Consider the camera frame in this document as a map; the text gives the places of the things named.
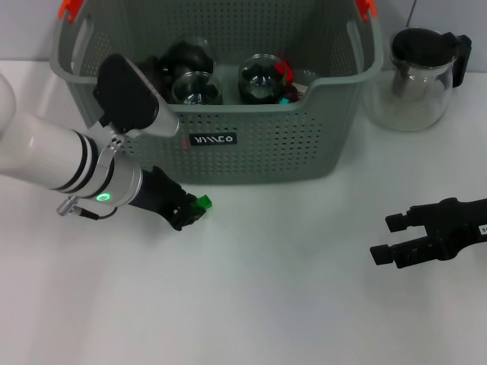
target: glass cup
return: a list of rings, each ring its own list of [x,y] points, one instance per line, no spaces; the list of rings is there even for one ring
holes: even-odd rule
[[[188,72],[174,82],[171,98],[175,104],[222,105],[220,81],[208,72]]]
[[[239,70],[238,89],[247,104],[274,104],[284,93],[286,64],[272,55],[254,55]]]

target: white wall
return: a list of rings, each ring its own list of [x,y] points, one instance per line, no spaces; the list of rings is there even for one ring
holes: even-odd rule
[[[413,0],[375,1],[388,54],[389,38],[405,27]],[[61,2],[0,0],[0,59],[48,59],[53,24]],[[473,41],[470,71],[487,72],[486,14],[486,0],[418,0],[411,25],[466,34]]]

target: orange clip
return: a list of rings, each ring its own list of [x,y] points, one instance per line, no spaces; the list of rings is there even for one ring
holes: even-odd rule
[[[64,12],[69,11],[68,21],[72,23],[76,16],[78,15],[79,9],[83,5],[84,0],[63,0],[61,8],[59,8],[58,17],[62,19],[64,17]]]
[[[368,10],[371,9],[372,17],[377,17],[377,7],[374,0],[355,0],[357,4],[358,13],[364,22],[368,22]]]

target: green led light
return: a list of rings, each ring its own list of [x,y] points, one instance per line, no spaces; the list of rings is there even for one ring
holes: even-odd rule
[[[97,196],[97,200],[99,202],[106,202],[108,199],[110,199],[110,194],[108,194],[107,192],[104,192],[103,194],[99,194]]]

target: basket handle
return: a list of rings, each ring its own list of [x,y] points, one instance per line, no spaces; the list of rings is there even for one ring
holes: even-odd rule
[[[68,11],[65,11],[62,19],[56,22],[53,37],[53,50],[49,60],[51,69],[56,75],[65,81],[75,82],[77,84],[96,84],[97,82],[97,78],[76,76],[72,71],[73,51],[81,26],[85,20],[87,20],[88,27],[87,33],[84,35],[85,39],[81,42],[81,50],[83,46],[88,44],[88,40],[93,33],[90,31],[90,29],[93,28],[93,24],[91,23],[92,20],[89,13],[88,3],[89,2],[84,2],[74,19]]]

